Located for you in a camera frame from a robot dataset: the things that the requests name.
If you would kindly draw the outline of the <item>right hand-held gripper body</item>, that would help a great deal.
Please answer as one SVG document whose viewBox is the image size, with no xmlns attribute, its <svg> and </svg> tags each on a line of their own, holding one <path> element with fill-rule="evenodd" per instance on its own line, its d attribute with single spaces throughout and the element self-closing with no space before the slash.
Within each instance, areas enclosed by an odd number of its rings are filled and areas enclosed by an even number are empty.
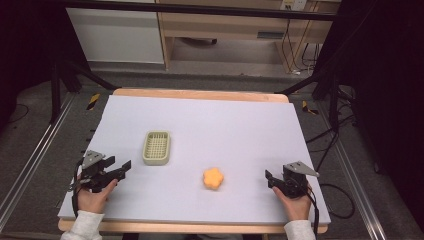
<svg viewBox="0 0 424 240">
<path fill-rule="evenodd" d="M 320 174 L 301 161 L 285 164 L 283 166 L 283 190 L 288 198 L 295 199 L 308 192 L 306 176 L 319 177 Z"/>
</svg>

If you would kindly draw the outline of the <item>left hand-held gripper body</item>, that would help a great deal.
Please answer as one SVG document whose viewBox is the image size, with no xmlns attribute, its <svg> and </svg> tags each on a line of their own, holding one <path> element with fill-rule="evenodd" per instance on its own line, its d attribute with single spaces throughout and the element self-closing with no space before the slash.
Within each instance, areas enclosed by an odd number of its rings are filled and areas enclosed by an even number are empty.
<svg viewBox="0 0 424 240">
<path fill-rule="evenodd" d="M 82 161 L 82 172 L 80 175 L 80 186 L 92 190 L 94 193 L 100 192 L 112 180 L 108 178 L 106 168 L 101 168 L 99 162 L 105 155 L 96 151 L 88 150 Z"/>
</svg>

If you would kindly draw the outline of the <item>beige slotted soap dish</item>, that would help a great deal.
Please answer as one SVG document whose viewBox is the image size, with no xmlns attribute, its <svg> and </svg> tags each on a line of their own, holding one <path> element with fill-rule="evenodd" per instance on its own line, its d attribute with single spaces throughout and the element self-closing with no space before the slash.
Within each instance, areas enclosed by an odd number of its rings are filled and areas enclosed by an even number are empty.
<svg viewBox="0 0 424 240">
<path fill-rule="evenodd" d="M 143 162 L 149 166 L 166 165 L 170 157 L 170 142 L 167 131 L 149 131 L 143 145 Z"/>
</svg>

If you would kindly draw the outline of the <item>orange flower-shaped soap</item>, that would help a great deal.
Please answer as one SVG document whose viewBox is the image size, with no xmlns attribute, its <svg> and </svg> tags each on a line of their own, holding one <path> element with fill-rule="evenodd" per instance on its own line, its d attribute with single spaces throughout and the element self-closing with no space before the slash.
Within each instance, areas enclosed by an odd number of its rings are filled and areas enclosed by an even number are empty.
<svg viewBox="0 0 424 240">
<path fill-rule="evenodd" d="M 224 175 L 216 167 L 210 168 L 203 173 L 203 184 L 206 188 L 218 190 L 224 180 Z"/>
</svg>

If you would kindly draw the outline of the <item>person's right hand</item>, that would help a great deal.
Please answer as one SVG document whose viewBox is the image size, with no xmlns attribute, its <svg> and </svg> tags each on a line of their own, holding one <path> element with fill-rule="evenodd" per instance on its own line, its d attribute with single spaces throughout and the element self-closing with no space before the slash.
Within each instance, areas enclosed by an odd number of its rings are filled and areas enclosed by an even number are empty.
<svg viewBox="0 0 424 240">
<path fill-rule="evenodd" d="M 277 187 L 273 187 L 272 190 L 283 204 L 289 221 L 309 219 L 311 200 L 307 196 L 291 199 L 285 196 Z"/>
</svg>

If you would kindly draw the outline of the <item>person's left hand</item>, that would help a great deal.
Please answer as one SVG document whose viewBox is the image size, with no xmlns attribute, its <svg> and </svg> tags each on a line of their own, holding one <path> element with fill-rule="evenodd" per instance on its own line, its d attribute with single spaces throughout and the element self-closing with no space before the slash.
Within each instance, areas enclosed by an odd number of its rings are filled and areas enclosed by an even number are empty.
<svg viewBox="0 0 424 240">
<path fill-rule="evenodd" d="M 101 192 L 93 193 L 80 187 L 77 191 L 78 209 L 81 211 L 102 214 L 109 195 L 117 186 L 118 180 L 113 179 Z"/>
</svg>

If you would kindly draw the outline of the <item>yellow black striped tape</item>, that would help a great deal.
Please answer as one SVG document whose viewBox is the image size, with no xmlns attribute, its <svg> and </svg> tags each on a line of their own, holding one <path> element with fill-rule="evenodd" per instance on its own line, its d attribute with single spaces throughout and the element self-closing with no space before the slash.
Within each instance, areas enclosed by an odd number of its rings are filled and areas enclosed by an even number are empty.
<svg viewBox="0 0 424 240">
<path fill-rule="evenodd" d="M 307 103 L 307 101 L 302 101 L 302 111 L 303 111 L 303 112 L 310 113 L 310 114 L 312 114 L 312 115 L 319 115 L 319 111 L 318 111 L 318 110 L 310 109 L 310 108 L 308 107 L 308 103 Z"/>
<path fill-rule="evenodd" d="M 100 93 L 93 94 L 92 97 L 90 98 L 90 101 L 87 105 L 86 110 L 92 110 L 96 102 L 98 101 L 99 97 L 100 97 Z"/>
</svg>

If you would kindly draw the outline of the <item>black metal stand leg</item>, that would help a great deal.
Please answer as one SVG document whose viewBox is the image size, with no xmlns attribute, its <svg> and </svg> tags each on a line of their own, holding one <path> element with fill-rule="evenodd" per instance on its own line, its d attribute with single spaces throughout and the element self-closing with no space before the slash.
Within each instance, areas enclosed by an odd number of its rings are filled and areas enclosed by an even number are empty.
<svg viewBox="0 0 424 240">
<path fill-rule="evenodd" d="M 312 76 L 305 80 L 296 83 L 295 85 L 282 90 L 277 91 L 277 94 L 290 95 L 303 87 L 316 82 L 317 85 L 313 90 L 312 97 L 314 100 L 323 100 L 324 97 L 330 95 L 330 108 L 329 108 L 329 123 L 331 128 L 335 131 L 339 131 L 338 114 L 337 114 L 337 101 L 338 101 L 338 89 L 339 89 L 339 70 L 335 66 L 323 67 Z"/>
<path fill-rule="evenodd" d="M 89 80 L 97 83 L 107 90 L 116 90 L 115 86 L 96 74 L 92 73 L 90 69 L 86 69 L 77 63 L 70 60 L 56 61 L 52 64 L 51 68 L 51 100 L 52 100 L 52 113 L 50 122 L 54 123 L 61 112 L 61 91 L 60 82 L 65 84 L 69 92 L 77 93 L 81 90 L 82 85 L 77 79 L 77 75 L 83 75 Z"/>
</svg>

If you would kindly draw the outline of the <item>white cabinet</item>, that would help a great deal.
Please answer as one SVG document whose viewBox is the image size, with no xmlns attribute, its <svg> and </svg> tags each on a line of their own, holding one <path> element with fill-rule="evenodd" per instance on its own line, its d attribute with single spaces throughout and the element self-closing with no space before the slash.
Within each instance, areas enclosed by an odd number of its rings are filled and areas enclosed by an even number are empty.
<svg viewBox="0 0 424 240">
<path fill-rule="evenodd" d="M 163 64 L 155 12 L 67 8 L 89 62 Z"/>
</svg>

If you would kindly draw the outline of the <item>dark curtain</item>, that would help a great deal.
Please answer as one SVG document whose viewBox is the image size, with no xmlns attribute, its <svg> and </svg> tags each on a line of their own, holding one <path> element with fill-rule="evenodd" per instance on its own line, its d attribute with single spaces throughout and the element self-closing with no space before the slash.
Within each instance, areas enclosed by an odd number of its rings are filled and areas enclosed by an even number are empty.
<svg viewBox="0 0 424 240">
<path fill-rule="evenodd" d="M 377 160 L 424 231 L 424 0 L 341 0 L 313 96 L 353 87 Z"/>
<path fill-rule="evenodd" d="M 0 0 L 0 130 L 19 93 L 50 78 L 55 56 L 89 68 L 66 8 L 42 0 Z"/>
</svg>

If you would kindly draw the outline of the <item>light wooden desk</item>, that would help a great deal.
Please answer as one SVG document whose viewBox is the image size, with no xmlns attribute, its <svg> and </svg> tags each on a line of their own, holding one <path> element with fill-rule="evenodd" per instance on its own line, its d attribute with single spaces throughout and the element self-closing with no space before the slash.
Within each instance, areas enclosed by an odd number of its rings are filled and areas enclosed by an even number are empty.
<svg viewBox="0 0 424 240">
<path fill-rule="evenodd" d="M 155 0 L 159 4 L 202 5 L 281 10 L 282 0 Z M 341 0 L 307 0 L 303 12 L 337 13 Z M 286 72 L 300 68 L 306 45 L 325 42 L 330 21 L 160 13 L 162 38 L 265 40 L 276 44 Z"/>
</svg>

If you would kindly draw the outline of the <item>white power strip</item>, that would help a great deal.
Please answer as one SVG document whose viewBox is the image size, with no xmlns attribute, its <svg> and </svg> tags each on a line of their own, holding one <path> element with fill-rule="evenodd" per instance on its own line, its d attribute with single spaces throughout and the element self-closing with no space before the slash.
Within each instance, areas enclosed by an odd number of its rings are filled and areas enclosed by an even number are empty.
<svg viewBox="0 0 424 240">
<path fill-rule="evenodd" d="M 306 6 L 307 0 L 282 0 L 280 9 L 290 11 L 302 11 Z"/>
</svg>

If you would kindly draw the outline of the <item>metal floor rail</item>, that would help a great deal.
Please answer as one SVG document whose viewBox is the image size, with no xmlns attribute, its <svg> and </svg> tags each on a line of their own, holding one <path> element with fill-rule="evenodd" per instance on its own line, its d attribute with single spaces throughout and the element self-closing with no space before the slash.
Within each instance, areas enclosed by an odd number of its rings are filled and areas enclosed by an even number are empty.
<svg viewBox="0 0 424 240">
<path fill-rule="evenodd" d="M 0 233 L 5 228 L 25 189 L 36 172 L 40 162 L 53 142 L 58 130 L 66 118 L 75 99 L 75 93 L 67 93 L 59 105 L 59 113 L 55 120 L 48 125 L 23 169 L 13 183 L 5 199 L 0 204 Z"/>
<path fill-rule="evenodd" d="M 371 240 L 387 240 L 385 231 L 377 217 L 371 201 L 359 180 L 347 152 L 340 140 L 335 143 L 336 156 L 349 185 L 352 197 Z"/>
</svg>

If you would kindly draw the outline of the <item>black metal frame bar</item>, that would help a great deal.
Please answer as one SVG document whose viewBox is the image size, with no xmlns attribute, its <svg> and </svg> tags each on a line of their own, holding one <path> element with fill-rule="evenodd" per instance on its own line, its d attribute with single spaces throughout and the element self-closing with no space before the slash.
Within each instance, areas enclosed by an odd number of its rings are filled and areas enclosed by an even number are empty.
<svg viewBox="0 0 424 240">
<path fill-rule="evenodd" d="M 298 19 L 298 20 L 317 20 L 317 21 L 335 21 L 340 18 L 336 13 L 317 13 L 303 11 L 286 10 L 265 10 L 253 8 L 238 7 L 219 7 L 202 5 L 181 5 L 181 4 L 156 4 L 156 3 L 136 3 L 136 2 L 117 2 L 100 0 L 58 0 L 58 3 L 64 7 L 96 9 L 96 10 L 121 10 L 121 11 L 140 11 L 157 13 L 176 13 L 176 14 L 201 14 L 201 15 L 219 15 L 219 16 L 238 16 L 238 17 L 258 17 L 274 19 Z"/>
</svg>

